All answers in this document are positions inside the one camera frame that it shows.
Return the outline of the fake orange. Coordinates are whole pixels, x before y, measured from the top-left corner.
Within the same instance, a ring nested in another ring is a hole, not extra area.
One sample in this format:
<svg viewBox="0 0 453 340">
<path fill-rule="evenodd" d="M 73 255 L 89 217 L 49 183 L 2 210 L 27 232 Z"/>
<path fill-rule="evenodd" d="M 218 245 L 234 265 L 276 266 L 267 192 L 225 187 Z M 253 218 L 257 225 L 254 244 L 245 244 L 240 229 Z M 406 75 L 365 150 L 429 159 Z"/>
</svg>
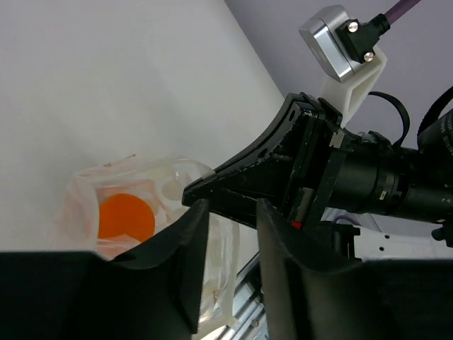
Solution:
<svg viewBox="0 0 453 340">
<path fill-rule="evenodd" d="M 98 237 L 101 239 L 127 235 L 139 242 L 145 242 L 154 232 L 153 210 L 135 195 L 115 194 L 99 205 Z"/>
</svg>

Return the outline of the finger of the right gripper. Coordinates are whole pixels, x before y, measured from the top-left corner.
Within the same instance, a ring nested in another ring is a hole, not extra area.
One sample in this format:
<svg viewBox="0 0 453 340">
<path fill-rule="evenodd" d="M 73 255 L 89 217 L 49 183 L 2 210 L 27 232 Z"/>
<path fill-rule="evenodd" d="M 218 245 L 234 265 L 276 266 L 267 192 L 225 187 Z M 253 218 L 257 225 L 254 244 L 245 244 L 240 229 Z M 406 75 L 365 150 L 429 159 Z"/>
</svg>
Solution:
<svg viewBox="0 0 453 340">
<path fill-rule="evenodd" d="M 182 204 L 207 199 L 210 211 L 256 228 L 256 202 L 264 198 L 280 207 L 291 174 L 308 135 L 309 120 L 318 110 L 314 98 L 290 93 L 265 131 L 214 173 L 185 187 Z"/>
</svg>

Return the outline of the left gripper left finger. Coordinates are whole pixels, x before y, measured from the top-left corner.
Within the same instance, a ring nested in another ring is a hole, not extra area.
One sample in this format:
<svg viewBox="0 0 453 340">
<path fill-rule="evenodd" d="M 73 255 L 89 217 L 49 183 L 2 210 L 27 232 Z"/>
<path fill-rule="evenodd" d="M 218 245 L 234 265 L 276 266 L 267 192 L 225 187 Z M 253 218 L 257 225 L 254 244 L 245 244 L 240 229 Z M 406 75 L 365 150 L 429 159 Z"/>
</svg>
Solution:
<svg viewBox="0 0 453 340">
<path fill-rule="evenodd" d="M 107 261 L 89 251 L 1 254 L 2 339 L 190 339 L 209 203 Z"/>
</svg>

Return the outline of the clear zip top bag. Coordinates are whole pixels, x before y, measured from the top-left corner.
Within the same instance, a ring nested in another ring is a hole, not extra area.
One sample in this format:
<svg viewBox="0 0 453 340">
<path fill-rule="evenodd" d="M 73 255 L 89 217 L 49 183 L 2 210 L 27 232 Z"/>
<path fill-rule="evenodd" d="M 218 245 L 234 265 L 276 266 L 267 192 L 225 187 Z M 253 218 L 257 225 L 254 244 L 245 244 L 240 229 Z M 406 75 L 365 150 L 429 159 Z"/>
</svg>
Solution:
<svg viewBox="0 0 453 340">
<path fill-rule="evenodd" d="M 187 210 L 181 203 L 184 188 L 212 172 L 194 159 L 135 155 L 80 171 L 69 182 L 55 217 L 58 235 L 111 260 L 179 219 Z M 211 214 L 196 339 L 236 323 L 239 243 L 238 223 Z"/>
</svg>

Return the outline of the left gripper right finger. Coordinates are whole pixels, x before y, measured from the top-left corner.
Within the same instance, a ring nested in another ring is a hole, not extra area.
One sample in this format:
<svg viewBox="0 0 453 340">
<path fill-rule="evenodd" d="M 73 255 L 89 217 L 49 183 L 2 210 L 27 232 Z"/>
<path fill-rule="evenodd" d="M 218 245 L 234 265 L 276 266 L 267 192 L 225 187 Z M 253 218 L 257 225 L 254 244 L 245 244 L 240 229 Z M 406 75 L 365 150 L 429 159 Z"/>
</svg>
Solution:
<svg viewBox="0 0 453 340">
<path fill-rule="evenodd" d="M 271 339 L 451 339 L 450 260 L 357 261 L 257 204 Z"/>
</svg>

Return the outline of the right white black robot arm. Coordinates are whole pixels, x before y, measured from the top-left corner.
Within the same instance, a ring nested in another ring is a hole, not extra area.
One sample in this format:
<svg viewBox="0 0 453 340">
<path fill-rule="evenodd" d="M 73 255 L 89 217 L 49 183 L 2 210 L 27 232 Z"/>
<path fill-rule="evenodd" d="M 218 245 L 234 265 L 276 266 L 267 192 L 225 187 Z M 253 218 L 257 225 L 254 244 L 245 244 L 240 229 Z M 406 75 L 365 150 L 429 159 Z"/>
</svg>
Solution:
<svg viewBox="0 0 453 340">
<path fill-rule="evenodd" d="M 298 230 L 317 226 L 326 208 L 430 222 L 433 238 L 451 246 L 451 100 L 447 90 L 432 104 L 410 149 L 375 131 L 351 133 L 326 99 L 291 93 L 254 142 L 184 189 L 182 203 L 206 199 L 249 227 L 260 199 Z"/>
</svg>

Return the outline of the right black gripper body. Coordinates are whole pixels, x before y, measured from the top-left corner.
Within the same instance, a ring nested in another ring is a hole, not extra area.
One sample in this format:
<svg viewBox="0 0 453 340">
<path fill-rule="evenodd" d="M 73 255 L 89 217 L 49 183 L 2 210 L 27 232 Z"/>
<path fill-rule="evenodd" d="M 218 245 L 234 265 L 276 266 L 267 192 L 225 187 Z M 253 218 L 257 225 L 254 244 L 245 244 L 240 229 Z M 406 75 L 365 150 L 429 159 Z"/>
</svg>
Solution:
<svg viewBox="0 0 453 340">
<path fill-rule="evenodd" d="M 302 127 L 286 192 L 286 220 L 302 230 L 317 225 L 327 207 L 348 148 L 342 114 L 323 98 L 308 97 L 314 114 Z"/>
</svg>

